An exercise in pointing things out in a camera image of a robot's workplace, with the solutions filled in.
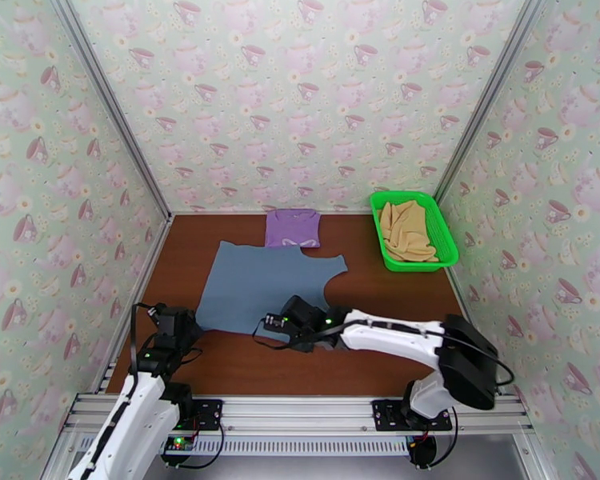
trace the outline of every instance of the purple shirt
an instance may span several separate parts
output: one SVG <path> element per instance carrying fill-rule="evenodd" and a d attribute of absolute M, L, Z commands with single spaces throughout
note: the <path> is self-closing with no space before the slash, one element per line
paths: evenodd
<path fill-rule="evenodd" d="M 315 210 L 272 210 L 266 214 L 265 247 L 320 247 Z"/>

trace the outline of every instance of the wooden tabletop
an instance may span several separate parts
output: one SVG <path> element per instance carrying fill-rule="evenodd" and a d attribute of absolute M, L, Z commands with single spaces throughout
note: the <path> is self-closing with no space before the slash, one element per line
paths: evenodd
<path fill-rule="evenodd" d="M 305 254 L 343 254 L 349 267 L 327 284 L 330 305 L 412 321 L 444 320 L 449 313 L 460 313 L 443 271 L 393 273 L 384 267 L 371 216 L 325 215 L 319 233 L 322 246 Z M 143 301 L 196 309 L 220 241 L 263 246 L 264 235 L 264 215 L 176 217 Z M 154 325 L 143 312 L 138 318 L 139 344 L 154 332 Z M 430 372 L 422 364 L 378 352 L 274 351 L 254 343 L 251 336 L 220 331 L 206 333 L 196 346 L 203 355 L 173 378 L 191 384 L 195 394 L 401 396 L 409 381 Z M 109 392 L 122 388 L 129 355 L 127 339 Z"/>

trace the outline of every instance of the beige towel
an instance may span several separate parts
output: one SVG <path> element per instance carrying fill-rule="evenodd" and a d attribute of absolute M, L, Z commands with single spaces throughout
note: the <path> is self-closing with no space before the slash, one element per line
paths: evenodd
<path fill-rule="evenodd" d="M 397 261 L 437 262 L 436 249 L 426 234 L 425 209 L 415 201 L 385 204 L 378 212 L 382 238 L 389 256 Z"/>

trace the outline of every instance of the green basket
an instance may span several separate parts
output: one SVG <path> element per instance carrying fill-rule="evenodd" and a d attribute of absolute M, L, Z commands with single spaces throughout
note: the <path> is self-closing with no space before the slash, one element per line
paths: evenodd
<path fill-rule="evenodd" d="M 378 210 L 382 210 L 387 202 L 399 205 L 411 200 L 415 200 L 425 209 L 426 232 L 431 240 L 431 245 L 436 248 L 435 256 L 439 262 L 400 262 L 391 258 L 386 252 Z M 375 229 L 380 241 L 380 250 L 388 270 L 393 272 L 434 272 L 443 267 L 452 266 L 458 261 L 458 248 L 451 237 L 442 213 L 440 213 L 438 204 L 430 195 L 420 191 L 378 191 L 371 195 L 370 201 Z"/>

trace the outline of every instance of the floral wallpaper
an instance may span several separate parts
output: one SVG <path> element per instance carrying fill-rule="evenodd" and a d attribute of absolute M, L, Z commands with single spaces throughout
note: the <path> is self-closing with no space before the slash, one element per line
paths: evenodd
<path fill-rule="evenodd" d="M 550 0 L 442 209 L 557 477 L 600 479 L 600 0 Z"/>
<path fill-rule="evenodd" d="M 73 0 L 173 211 L 433 192 L 523 0 Z"/>
<path fill-rule="evenodd" d="M 0 0 L 0 478 L 37 478 L 162 216 L 46 0 Z"/>

